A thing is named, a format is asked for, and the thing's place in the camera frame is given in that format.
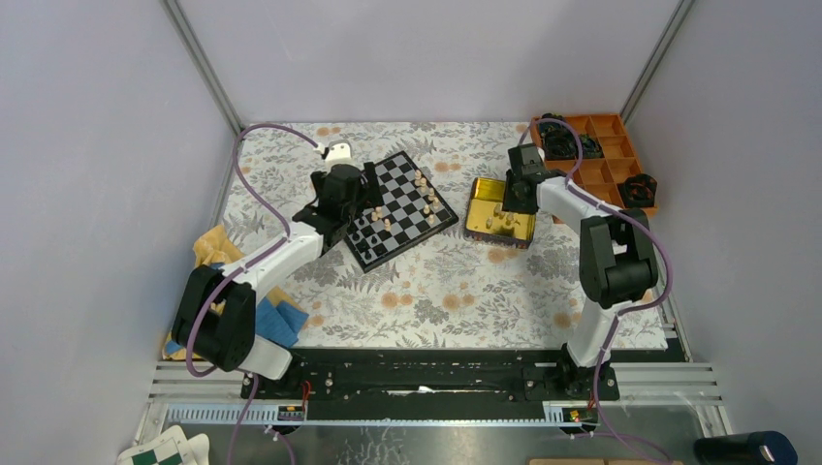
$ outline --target chessboard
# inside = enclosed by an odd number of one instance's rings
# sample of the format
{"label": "chessboard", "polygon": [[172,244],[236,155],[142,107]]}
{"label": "chessboard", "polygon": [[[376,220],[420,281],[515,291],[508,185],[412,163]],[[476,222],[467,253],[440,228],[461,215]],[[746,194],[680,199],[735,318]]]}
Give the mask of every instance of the chessboard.
{"label": "chessboard", "polygon": [[[426,185],[415,185],[415,181],[423,182],[417,179],[419,169],[405,152],[377,163],[375,170],[383,196],[381,212],[377,216],[372,215],[373,208],[366,209],[362,217],[354,220],[353,231],[345,238],[365,272],[459,221],[429,179],[422,175]],[[431,190],[436,200],[429,198]]]}

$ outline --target metal frame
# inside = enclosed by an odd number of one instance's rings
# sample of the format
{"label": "metal frame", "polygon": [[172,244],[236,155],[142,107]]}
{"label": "metal frame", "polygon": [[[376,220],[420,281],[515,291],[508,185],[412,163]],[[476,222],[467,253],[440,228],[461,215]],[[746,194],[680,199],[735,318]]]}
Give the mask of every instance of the metal frame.
{"label": "metal frame", "polygon": [[[169,19],[177,31],[180,40],[192,58],[194,66],[200,73],[206,88],[214,99],[232,134],[238,135],[242,130],[241,119],[220,83],[217,74],[210,65],[206,53],[186,17],[178,0],[160,0]],[[680,0],[659,42],[656,44],[644,69],[631,91],[621,111],[622,119],[630,121],[639,101],[648,88],[659,63],[668,51],[679,32],[682,23],[691,11],[696,0]],[[216,225],[225,208],[231,184],[231,167],[228,163],[223,183],[220,188],[218,203],[212,215],[212,225]],[[657,285],[661,293],[665,285],[664,278]],[[678,322],[679,310],[672,299],[666,301],[660,309],[663,328],[667,338],[678,338],[685,353],[685,359],[691,360],[691,352],[686,337]],[[196,362],[203,367],[207,363]],[[716,385],[711,366],[706,363],[614,363],[622,399],[618,402],[604,402],[605,405],[659,406],[690,405],[696,412],[706,436],[728,434],[732,432],[727,413],[723,405],[719,388]],[[211,422],[236,420],[244,400],[240,398],[242,374],[239,372],[214,372],[207,383],[192,377],[180,362],[160,361],[157,364],[154,384],[151,387],[142,420],[134,439],[134,444],[144,444],[157,437],[169,419],[181,422]],[[253,408],[257,420],[270,420],[270,413],[281,405],[299,405],[294,400],[260,400],[255,401]],[[584,402],[544,402],[546,419],[544,421],[312,421],[311,424],[329,426],[357,425],[410,425],[410,426],[559,426],[553,417],[553,409],[562,407],[583,407]]]}

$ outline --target floral tablecloth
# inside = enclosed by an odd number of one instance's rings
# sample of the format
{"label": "floral tablecloth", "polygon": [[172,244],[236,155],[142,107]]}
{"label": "floral tablecloth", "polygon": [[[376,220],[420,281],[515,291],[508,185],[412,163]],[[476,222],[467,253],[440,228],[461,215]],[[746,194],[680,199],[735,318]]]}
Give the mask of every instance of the floral tablecloth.
{"label": "floral tablecloth", "polygon": [[[294,124],[323,143],[348,140],[358,162],[405,150],[464,221],[477,176],[504,179],[507,150],[523,123]],[[301,139],[251,133],[240,165],[286,217],[314,197],[308,175],[322,170]],[[223,223],[250,253],[281,234],[276,219],[232,181]],[[281,287],[310,314],[304,347],[558,348],[580,319],[579,238],[546,213],[528,250],[474,242],[462,223],[363,274],[344,243],[293,273]],[[664,349],[655,309],[626,316],[615,347]]]}

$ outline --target orange wooden tray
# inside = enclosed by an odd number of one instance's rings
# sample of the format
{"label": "orange wooden tray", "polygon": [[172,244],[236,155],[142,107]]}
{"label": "orange wooden tray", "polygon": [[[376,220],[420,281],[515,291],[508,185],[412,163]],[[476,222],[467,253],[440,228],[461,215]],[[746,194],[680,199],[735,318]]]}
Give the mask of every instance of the orange wooden tray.
{"label": "orange wooden tray", "polygon": [[[604,158],[583,160],[580,170],[574,173],[574,182],[588,191],[594,197],[624,208],[622,197],[619,196],[617,184],[625,182],[630,176],[643,172],[642,164],[637,158],[637,151],[622,118],[615,113],[605,114],[577,114],[565,116],[565,120],[578,133],[587,134],[592,139],[599,141],[602,145]],[[537,125],[531,127],[531,139],[538,147],[542,147],[542,140],[539,136]],[[565,172],[574,167],[571,160],[553,161],[547,160],[545,166],[549,170],[559,169]],[[654,206],[643,208],[648,217],[652,217],[659,209],[659,200]]]}

